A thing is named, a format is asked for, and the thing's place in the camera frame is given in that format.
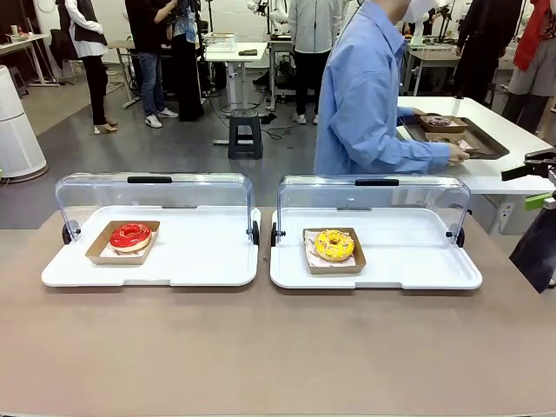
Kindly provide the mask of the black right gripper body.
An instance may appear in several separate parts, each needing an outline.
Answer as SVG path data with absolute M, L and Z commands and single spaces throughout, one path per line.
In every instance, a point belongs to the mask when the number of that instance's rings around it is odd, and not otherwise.
M 529 175 L 549 176 L 555 172 L 556 149 L 543 149 L 525 155 L 524 166 Z

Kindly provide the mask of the person's right hand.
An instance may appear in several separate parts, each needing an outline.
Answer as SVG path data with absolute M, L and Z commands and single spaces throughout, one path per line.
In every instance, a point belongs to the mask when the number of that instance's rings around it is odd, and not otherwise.
M 448 157 L 449 167 L 460 166 L 470 158 L 470 155 L 459 146 L 449 143 L 448 147 L 449 147 L 449 157 Z

